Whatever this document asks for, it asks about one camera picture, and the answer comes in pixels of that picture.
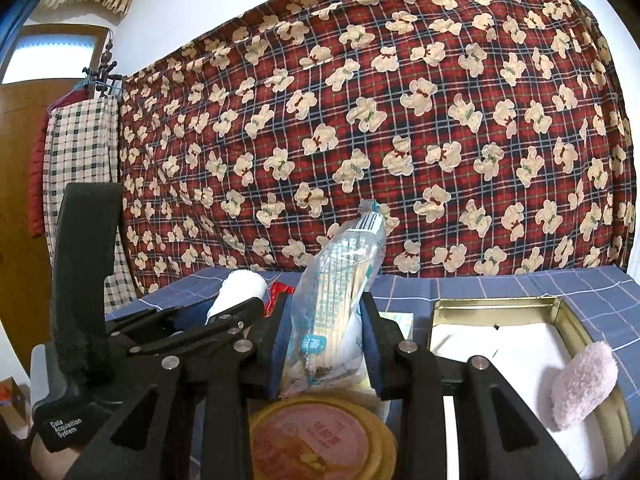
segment round container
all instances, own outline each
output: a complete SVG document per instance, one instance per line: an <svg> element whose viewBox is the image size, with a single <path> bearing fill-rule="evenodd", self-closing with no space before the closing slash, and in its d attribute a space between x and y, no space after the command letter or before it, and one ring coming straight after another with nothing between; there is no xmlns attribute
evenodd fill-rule
<svg viewBox="0 0 640 480"><path fill-rule="evenodd" d="M299 396L250 421L256 480L391 480L396 440L366 409L332 397Z"/></svg>

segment hanging checkered cloth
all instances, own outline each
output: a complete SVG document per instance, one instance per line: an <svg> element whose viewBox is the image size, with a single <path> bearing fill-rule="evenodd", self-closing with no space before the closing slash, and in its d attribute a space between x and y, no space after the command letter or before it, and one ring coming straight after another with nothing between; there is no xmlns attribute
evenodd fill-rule
<svg viewBox="0 0 640 480"><path fill-rule="evenodd" d="M44 216L53 264L56 223L69 182L118 181L118 102L114 97L88 99L51 113L44 155ZM104 282L104 311L136 299L135 288L116 232L113 275Z"/></svg>

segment white cylindrical object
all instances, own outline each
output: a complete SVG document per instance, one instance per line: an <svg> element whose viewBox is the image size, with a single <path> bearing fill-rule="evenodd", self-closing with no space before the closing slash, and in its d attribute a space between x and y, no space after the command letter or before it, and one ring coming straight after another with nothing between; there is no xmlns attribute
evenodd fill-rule
<svg viewBox="0 0 640 480"><path fill-rule="evenodd" d="M243 301L262 299L266 290L267 282L260 274L247 269L234 270L222 282L220 293L207 312L207 322L210 317Z"/></svg>

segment red plastic packet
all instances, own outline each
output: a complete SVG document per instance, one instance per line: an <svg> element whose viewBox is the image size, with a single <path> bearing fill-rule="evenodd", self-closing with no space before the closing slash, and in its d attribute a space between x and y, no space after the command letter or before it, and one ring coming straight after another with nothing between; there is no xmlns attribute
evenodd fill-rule
<svg viewBox="0 0 640 480"><path fill-rule="evenodd" d="M276 307L276 301L278 301L278 295L281 292L286 292L287 294L293 294L293 291L296 290L294 286L285 285L281 282L273 282L271 283L271 287L269 289L269 303L264 306L264 316L270 316L273 312L273 309Z"/></svg>

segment fluffy pink sponge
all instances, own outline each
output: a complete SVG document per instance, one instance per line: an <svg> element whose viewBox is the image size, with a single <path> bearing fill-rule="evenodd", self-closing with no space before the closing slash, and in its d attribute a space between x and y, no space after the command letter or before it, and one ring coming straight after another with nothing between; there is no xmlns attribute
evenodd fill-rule
<svg viewBox="0 0 640 480"><path fill-rule="evenodd" d="M551 386L553 414L560 430L584 420L611 393L618 365L605 342L591 343L574 357Z"/></svg>

